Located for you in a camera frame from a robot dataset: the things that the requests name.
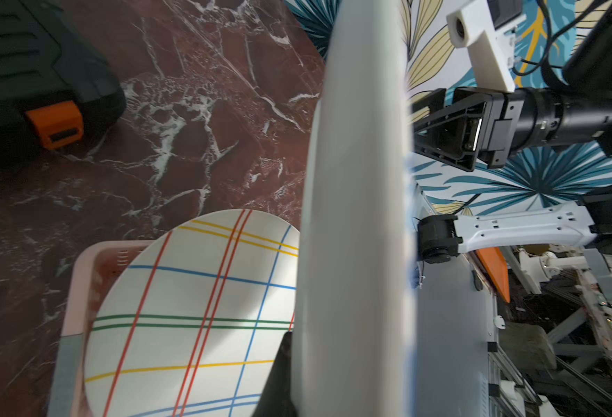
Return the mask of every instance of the black bracket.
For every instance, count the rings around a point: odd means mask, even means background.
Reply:
[[[430,215],[417,225],[417,257],[427,263],[447,262],[459,255],[459,244],[453,214]]]

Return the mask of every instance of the leaf-patterned wallpaper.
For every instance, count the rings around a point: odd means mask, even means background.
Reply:
[[[436,88],[452,90],[475,85],[465,49],[455,49],[449,41],[445,16],[466,0],[394,0],[402,17],[402,37],[407,55],[406,88],[412,104]],[[555,33],[581,13],[592,0],[548,0],[547,7]],[[285,0],[288,8],[307,31],[326,58],[329,36],[341,0]],[[550,50],[550,62],[562,65],[581,44],[611,1],[591,13],[577,28],[561,36]],[[535,0],[524,0],[527,20],[519,26],[520,40],[515,53],[537,61],[546,43],[544,16]],[[518,64],[526,71],[529,64]],[[516,77],[517,87],[543,88],[540,71]],[[411,114],[414,122],[428,114],[422,109]],[[412,174],[432,204],[441,213],[461,209],[462,213],[490,214],[530,210],[576,199],[596,187],[612,184],[612,160],[604,156],[595,142],[570,146],[556,154],[548,147],[525,149],[500,170],[487,170],[482,163],[464,172],[422,155],[411,155]]]

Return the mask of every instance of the white bracket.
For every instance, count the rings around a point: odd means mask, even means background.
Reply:
[[[505,329],[505,319],[501,315],[494,316],[494,326],[497,329]]]
[[[586,246],[596,234],[594,225],[583,205],[567,202],[528,212],[496,215],[459,215],[454,221],[457,236],[463,238],[459,253],[464,254],[485,247],[567,244]]]
[[[496,31],[487,0],[470,1],[447,15],[452,44],[468,48],[478,87],[514,91],[514,80],[507,69],[514,65],[516,37],[514,34],[506,37],[505,32],[525,19],[526,15],[521,15]]]

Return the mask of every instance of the red stripe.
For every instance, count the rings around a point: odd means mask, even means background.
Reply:
[[[227,263],[227,270],[225,270],[225,277],[223,278],[223,283],[221,284],[221,290],[218,292],[218,297],[216,298],[216,304],[213,306],[213,312],[211,313],[211,319],[209,320],[209,326],[207,327],[207,332],[204,335],[204,341],[202,342],[202,348],[199,350],[199,355],[197,356],[197,363],[195,364],[195,369],[193,371],[193,378],[190,379],[190,385],[188,386],[188,391],[185,394],[185,398],[183,399],[183,406],[181,407],[181,413],[179,417],[183,417],[183,411],[185,410],[185,404],[188,402],[188,397],[190,396],[190,391],[193,389],[193,382],[195,380],[195,375],[197,374],[197,368],[199,367],[199,361],[202,359],[202,353],[204,352],[204,347],[207,346],[207,339],[209,338],[209,331],[211,330],[211,324],[213,323],[213,318],[216,315],[216,310],[218,310],[218,303],[221,300],[221,295],[223,295],[223,288],[225,288],[225,282],[227,281],[227,274],[229,273],[229,268],[232,266],[232,260],[234,259],[234,254],[237,253],[237,246],[239,245],[239,238],[241,237],[241,233],[243,232],[243,228],[246,226],[246,221],[251,217],[251,213],[253,211],[249,210],[248,215],[244,219],[241,224],[241,229],[239,229],[239,234],[237,235],[237,239],[234,242],[234,248],[232,249],[232,254],[229,257],[229,262]]]
[[[179,390],[179,396],[177,397],[177,402],[176,404],[174,404],[174,410],[172,411],[172,417],[176,416],[177,408],[179,407],[179,402],[181,401],[181,395],[183,395],[183,388],[185,388],[185,382],[188,380],[188,372],[190,371],[190,367],[193,365],[195,351],[197,351],[197,345],[199,345],[199,337],[202,335],[202,329],[204,328],[204,322],[207,321],[207,315],[209,314],[209,308],[211,307],[211,300],[213,300],[213,295],[216,293],[216,288],[218,287],[218,279],[221,277],[221,274],[223,272],[223,266],[225,266],[225,260],[227,259],[227,251],[229,250],[229,244],[232,242],[232,239],[234,239],[234,233],[237,230],[239,221],[241,220],[245,212],[246,212],[245,209],[241,211],[241,214],[239,214],[239,217],[237,217],[237,222],[234,223],[234,228],[232,228],[232,233],[230,233],[229,239],[227,239],[227,246],[225,246],[225,253],[223,254],[223,260],[221,260],[221,265],[218,268],[218,275],[216,276],[216,280],[213,283],[213,289],[211,290],[211,295],[209,296],[209,302],[207,303],[207,309],[204,311],[204,317],[202,318],[202,322],[199,325],[199,331],[197,332],[197,339],[195,340],[195,345],[193,346],[193,352],[190,354],[190,360],[188,361],[188,367],[185,369],[185,375],[183,375],[183,381],[181,382],[181,389]]]
[[[109,406],[111,405],[111,398],[114,395],[114,389],[116,388],[116,383],[118,382],[118,375],[121,374],[121,368],[123,367],[123,361],[125,360],[125,355],[128,353],[128,347],[130,347],[130,341],[132,340],[133,334],[135,333],[135,328],[137,327],[137,321],[139,320],[139,314],[141,314],[141,309],[144,307],[144,301],[146,301],[146,296],[149,294],[149,288],[151,287],[151,282],[153,281],[153,277],[155,276],[155,271],[158,268],[158,264],[160,263],[160,258],[163,256],[163,252],[165,251],[165,247],[167,247],[167,243],[169,242],[170,236],[172,236],[171,230],[167,233],[167,236],[165,237],[163,246],[160,248],[160,252],[158,252],[158,257],[155,258],[155,263],[153,264],[151,275],[149,276],[149,280],[146,282],[146,287],[144,288],[144,294],[142,294],[141,300],[139,300],[139,307],[137,307],[137,313],[135,313],[135,320],[133,321],[132,327],[130,327],[130,333],[128,333],[128,338],[125,341],[125,346],[123,346],[123,353],[121,353],[121,359],[118,361],[118,366],[116,367],[116,373],[114,374],[114,380],[111,382],[111,388],[109,389],[109,396],[107,396],[107,404],[105,405],[105,412],[102,414],[102,417],[107,417],[107,413],[109,412]]]

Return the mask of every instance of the blue stripe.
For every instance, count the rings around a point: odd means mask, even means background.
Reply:
[[[278,245],[278,250],[280,250],[283,247],[283,242],[285,241],[285,237],[287,236],[287,232],[290,231],[290,228],[292,227],[292,225],[288,225],[287,229],[285,230],[285,233],[283,234],[283,238],[281,239],[281,244]],[[269,285],[271,285],[271,279],[273,278],[273,272],[276,271],[276,262],[278,262],[278,255],[280,255],[280,252],[276,252],[276,257],[273,258],[273,265],[271,266],[271,273],[268,275],[268,280],[267,280],[267,288],[265,288],[265,294],[264,296],[262,296],[262,303],[260,304],[260,311],[257,312],[257,319],[256,320],[260,320],[260,315],[262,314],[262,308],[264,307],[264,301],[267,299],[267,293],[268,293],[268,287]],[[253,338],[255,337],[255,331],[256,329],[253,329],[253,333],[251,334],[251,341],[248,342],[248,349],[246,349],[246,356],[243,359],[244,362],[248,361],[248,355],[251,353],[251,346],[253,345]],[[241,366],[241,372],[239,372],[239,380],[237,381],[237,387],[234,389],[234,396],[236,397],[237,394],[239,393],[239,385],[241,384],[241,378],[243,377],[243,370],[246,369],[246,364],[244,363]],[[229,408],[229,414],[227,414],[227,417],[232,417],[232,410],[234,410],[234,400],[232,400],[232,405]]]
[[[235,407],[253,406],[253,405],[256,405],[256,404],[257,404],[257,401],[240,402],[239,404],[235,405]],[[206,410],[197,410],[197,411],[185,412],[185,413],[183,413],[183,415],[184,416],[190,416],[191,414],[200,414],[200,413],[209,412],[209,411],[225,410],[226,408],[230,408],[230,406],[220,406],[220,407],[207,408]]]
[[[215,404],[217,402],[234,401],[234,400],[241,400],[243,398],[259,397],[259,396],[260,396],[260,394],[250,394],[250,395],[240,395],[240,396],[234,397],[234,398],[223,398],[221,400],[195,402],[193,404],[186,404],[185,408],[188,408],[188,407],[197,407],[197,406],[206,406],[208,404]],[[167,407],[167,408],[161,408],[159,410],[146,411],[146,412],[139,413],[139,414],[133,414],[132,416],[129,416],[129,417],[144,417],[144,416],[148,416],[148,415],[155,414],[155,413],[158,413],[158,412],[172,411],[172,410],[174,410],[174,407]],[[198,410],[197,412],[212,411],[212,410],[218,410],[218,408],[210,408],[208,410]]]
[[[151,270],[151,269],[153,269],[153,265],[130,265],[128,267],[128,269],[130,269],[130,270]],[[217,277],[214,273],[182,270],[180,268],[170,268],[168,266],[159,266],[156,269],[162,270],[162,271],[190,273],[191,275],[207,276],[207,277],[210,277],[210,278],[216,278]],[[230,276],[227,277],[227,279],[229,279],[230,281],[246,282],[248,284],[259,284],[261,286],[269,286],[269,287],[285,288],[285,289],[295,289],[295,287],[282,286],[280,284],[272,284],[272,283],[269,283],[269,282],[253,281],[251,279],[234,278],[234,277],[230,277]]]

